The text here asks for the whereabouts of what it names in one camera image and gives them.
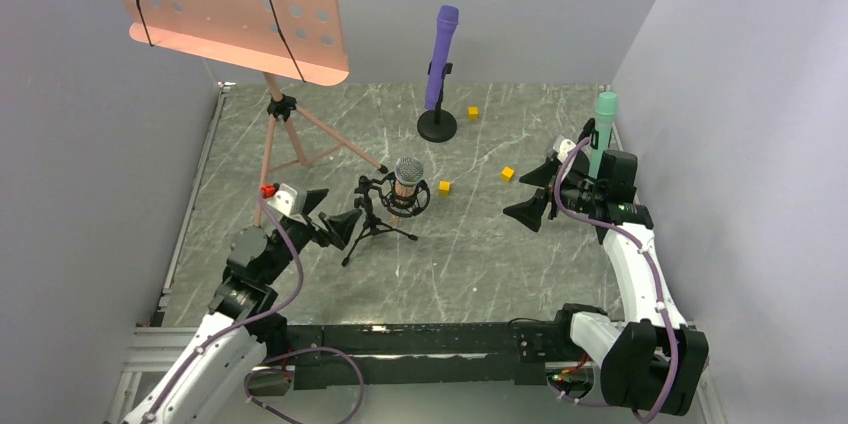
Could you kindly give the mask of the black shock mount tripod stand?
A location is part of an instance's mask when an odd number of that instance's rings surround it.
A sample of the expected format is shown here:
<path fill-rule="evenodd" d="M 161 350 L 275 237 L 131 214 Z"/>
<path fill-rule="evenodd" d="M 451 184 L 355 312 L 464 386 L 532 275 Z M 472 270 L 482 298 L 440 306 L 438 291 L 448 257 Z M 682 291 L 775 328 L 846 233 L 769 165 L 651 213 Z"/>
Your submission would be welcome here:
<path fill-rule="evenodd" d="M 390 172 L 380 179 L 369 178 L 365 175 L 359 177 L 357 187 L 354 190 L 354 208 L 362 210 L 364 220 L 359 234 L 341 261 L 343 268 L 351 263 L 354 251 L 367 238 L 395 233 L 413 242 L 419 240 L 417 235 L 401 229 L 398 224 L 391 224 L 389 218 L 411 219 L 422 214 L 431 202 L 430 187 L 424 180 L 419 182 L 415 194 L 417 201 L 414 202 L 412 211 L 406 214 L 393 208 L 391 191 L 394 184 L 394 172 Z"/>

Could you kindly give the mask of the mint green microphone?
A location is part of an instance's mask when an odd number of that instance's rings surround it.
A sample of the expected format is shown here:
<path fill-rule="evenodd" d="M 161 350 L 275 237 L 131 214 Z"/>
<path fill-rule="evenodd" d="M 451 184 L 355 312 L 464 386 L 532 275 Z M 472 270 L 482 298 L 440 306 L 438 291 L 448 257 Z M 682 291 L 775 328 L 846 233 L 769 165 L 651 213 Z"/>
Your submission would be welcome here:
<path fill-rule="evenodd" d="M 592 178 L 598 176 L 602 155 L 609 148 L 617 112 L 618 95 L 611 91 L 601 92 L 595 104 L 594 131 L 590 141 L 589 176 Z"/>

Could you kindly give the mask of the glitter silver microphone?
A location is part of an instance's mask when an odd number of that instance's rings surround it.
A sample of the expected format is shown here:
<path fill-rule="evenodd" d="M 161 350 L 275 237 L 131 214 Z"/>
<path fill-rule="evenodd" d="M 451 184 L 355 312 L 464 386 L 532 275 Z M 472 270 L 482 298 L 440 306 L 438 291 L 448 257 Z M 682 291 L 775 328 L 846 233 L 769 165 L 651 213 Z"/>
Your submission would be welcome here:
<path fill-rule="evenodd" d="M 414 157 L 401 157 L 395 165 L 395 184 L 391 191 L 391 202 L 395 210 L 410 213 L 414 207 L 416 189 L 423 179 L 424 166 Z"/>

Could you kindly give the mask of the black round-base clamp stand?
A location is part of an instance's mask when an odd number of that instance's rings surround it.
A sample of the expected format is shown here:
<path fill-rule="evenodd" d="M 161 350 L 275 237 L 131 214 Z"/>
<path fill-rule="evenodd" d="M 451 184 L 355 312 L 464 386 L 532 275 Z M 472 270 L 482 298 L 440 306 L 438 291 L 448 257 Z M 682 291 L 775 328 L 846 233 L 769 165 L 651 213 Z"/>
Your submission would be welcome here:
<path fill-rule="evenodd" d="M 443 109 L 445 77 L 452 73 L 453 64 L 447 62 L 442 71 L 441 85 L 435 108 L 423 112 L 417 121 L 419 135 L 428 142 L 444 143 L 452 139 L 457 132 L 455 117 Z"/>

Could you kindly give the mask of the purple microphone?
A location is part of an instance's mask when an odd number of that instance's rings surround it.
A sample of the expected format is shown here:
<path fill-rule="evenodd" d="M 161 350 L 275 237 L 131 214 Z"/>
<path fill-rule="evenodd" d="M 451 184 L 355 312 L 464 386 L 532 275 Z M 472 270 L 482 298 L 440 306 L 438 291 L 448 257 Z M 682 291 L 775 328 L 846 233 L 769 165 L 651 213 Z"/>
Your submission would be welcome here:
<path fill-rule="evenodd" d="M 428 71 L 425 93 L 425 109 L 434 110 L 446 75 L 453 35 L 459 24 L 459 9 L 451 5 L 442 5 L 436 19 L 436 38 Z"/>

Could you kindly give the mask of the black round-base clip stand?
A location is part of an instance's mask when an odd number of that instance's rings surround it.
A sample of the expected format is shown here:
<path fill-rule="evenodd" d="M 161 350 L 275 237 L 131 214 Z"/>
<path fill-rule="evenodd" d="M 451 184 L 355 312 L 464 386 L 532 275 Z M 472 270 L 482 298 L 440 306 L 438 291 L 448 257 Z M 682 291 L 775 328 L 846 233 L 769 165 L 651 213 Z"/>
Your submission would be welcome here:
<path fill-rule="evenodd" d="M 589 162 L 589 168 L 593 169 L 598 166 L 598 159 L 600 158 L 600 154 L 597 150 L 598 137 L 595 118 L 588 119 L 584 124 L 578 138 L 579 142 L 582 142 L 583 140 L 587 141 L 588 150 L 586 151 L 586 154 Z"/>

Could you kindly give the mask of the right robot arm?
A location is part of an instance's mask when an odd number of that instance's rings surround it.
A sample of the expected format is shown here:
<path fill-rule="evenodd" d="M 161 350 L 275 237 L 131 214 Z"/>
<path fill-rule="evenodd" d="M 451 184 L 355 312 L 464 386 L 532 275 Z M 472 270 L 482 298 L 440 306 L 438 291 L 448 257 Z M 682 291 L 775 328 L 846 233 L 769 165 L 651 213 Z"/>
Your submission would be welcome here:
<path fill-rule="evenodd" d="M 522 177 L 534 196 L 504 208 L 533 232 L 546 210 L 592 225 L 614 270 L 624 318 L 600 308 L 568 304 L 561 311 L 565 337 L 596 364 L 603 402 L 631 410 L 642 423 L 659 414 L 690 410 L 709 344 L 680 313 L 655 250 L 654 222 L 635 201 L 635 155 L 606 150 L 596 177 L 583 171 L 587 156 L 569 139 L 544 165 Z"/>

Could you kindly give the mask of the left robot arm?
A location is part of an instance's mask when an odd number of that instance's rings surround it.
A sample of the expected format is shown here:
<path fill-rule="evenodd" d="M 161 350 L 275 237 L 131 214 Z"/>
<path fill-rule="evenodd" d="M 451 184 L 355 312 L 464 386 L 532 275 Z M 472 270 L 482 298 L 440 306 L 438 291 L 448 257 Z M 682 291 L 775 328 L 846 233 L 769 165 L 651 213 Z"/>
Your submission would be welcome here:
<path fill-rule="evenodd" d="M 352 209 L 311 218 L 327 194 L 279 183 L 260 188 L 260 216 L 272 230 L 253 226 L 234 238 L 206 315 L 123 422 L 209 423 L 269 351 L 287 349 L 287 320 L 280 312 L 302 290 L 301 251 L 311 243 L 345 249 L 362 214 Z"/>

